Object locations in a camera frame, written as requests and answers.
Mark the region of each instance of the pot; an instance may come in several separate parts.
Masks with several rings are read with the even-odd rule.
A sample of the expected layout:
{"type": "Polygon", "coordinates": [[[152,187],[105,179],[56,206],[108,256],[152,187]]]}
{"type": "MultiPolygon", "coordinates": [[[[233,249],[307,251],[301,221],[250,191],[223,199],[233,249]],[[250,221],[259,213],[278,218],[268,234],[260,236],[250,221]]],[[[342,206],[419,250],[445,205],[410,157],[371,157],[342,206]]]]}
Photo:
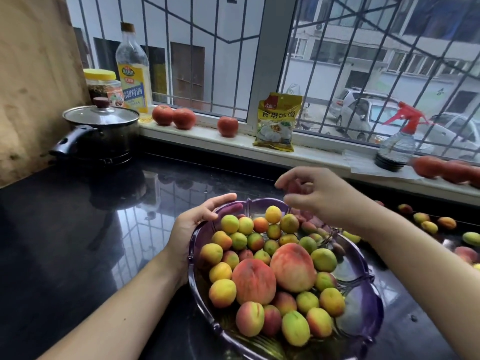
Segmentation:
{"type": "Polygon", "coordinates": [[[63,112],[72,131],[65,135],[50,154],[100,165],[128,161],[139,137],[140,114],[124,107],[112,107],[108,98],[93,98],[93,106],[70,108],[63,112]]]}

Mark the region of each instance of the plastic jar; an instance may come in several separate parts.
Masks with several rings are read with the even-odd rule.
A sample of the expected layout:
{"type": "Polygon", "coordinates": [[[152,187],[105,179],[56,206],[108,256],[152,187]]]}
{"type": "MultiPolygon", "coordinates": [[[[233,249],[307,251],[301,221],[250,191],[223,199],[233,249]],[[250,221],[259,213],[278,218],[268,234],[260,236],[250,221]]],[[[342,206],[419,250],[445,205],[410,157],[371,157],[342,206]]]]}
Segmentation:
{"type": "Polygon", "coordinates": [[[115,72],[106,69],[87,68],[83,70],[87,81],[88,93],[90,99],[95,97],[106,97],[110,101],[110,106],[121,108],[123,106],[122,84],[117,80],[115,72]]]}

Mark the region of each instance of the fruit bowl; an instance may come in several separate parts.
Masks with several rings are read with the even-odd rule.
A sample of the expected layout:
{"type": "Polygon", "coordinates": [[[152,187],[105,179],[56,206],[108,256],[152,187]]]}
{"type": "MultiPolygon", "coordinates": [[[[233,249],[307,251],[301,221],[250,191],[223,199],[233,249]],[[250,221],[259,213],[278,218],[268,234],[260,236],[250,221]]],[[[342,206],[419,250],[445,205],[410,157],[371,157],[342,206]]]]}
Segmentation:
{"type": "Polygon", "coordinates": [[[211,283],[208,272],[199,263],[201,248],[210,243],[213,234],[220,230],[220,219],[225,215],[245,215],[255,218],[269,206],[277,206],[285,215],[290,208],[281,200],[260,198],[255,200],[229,202],[217,209],[219,218],[212,222],[202,222],[195,229],[189,246],[189,284],[195,301],[213,327],[213,331],[235,348],[241,355],[253,360],[289,359],[347,359],[365,356],[366,348],[378,334],[383,317],[383,303],[373,285],[374,275],[369,271],[366,260],[355,244],[331,230],[328,240],[319,247],[328,247],[334,239],[345,250],[345,256],[332,272],[338,281],[338,289],[345,297],[345,313],[333,319],[333,334],[326,339],[311,338],[307,345],[295,347],[286,342],[282,334],[267,337],[260,333],[245,337],[237,329],[235,315],[239,304],[234,302],[228,308],[215,308],[208,291],[211,283]]]}

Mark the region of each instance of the wooden board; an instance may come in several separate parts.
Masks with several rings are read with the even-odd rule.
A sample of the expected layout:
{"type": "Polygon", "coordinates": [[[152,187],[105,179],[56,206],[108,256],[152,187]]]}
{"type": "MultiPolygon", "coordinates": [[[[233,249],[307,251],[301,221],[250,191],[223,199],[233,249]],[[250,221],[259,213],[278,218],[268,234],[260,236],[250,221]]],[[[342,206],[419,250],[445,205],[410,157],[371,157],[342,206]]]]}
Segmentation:
{"type": "Polygon", "coordinates": [[[48,165],[62,112],[89,98],[65,0],[1,0],[0,30],[3,187],[48,165]]]}

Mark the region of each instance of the packet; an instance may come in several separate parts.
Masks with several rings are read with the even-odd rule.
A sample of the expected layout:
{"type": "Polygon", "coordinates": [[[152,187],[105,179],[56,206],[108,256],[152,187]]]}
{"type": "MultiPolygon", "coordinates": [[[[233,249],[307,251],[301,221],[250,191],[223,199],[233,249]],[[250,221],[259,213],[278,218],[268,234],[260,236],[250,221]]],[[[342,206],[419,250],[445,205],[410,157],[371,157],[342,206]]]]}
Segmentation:
{"type": "Polygon", "coordinates": [[[257,137],[254,146],[292,152],[292,132],[302,96],[271,92],[258,103],[257,137]]]}

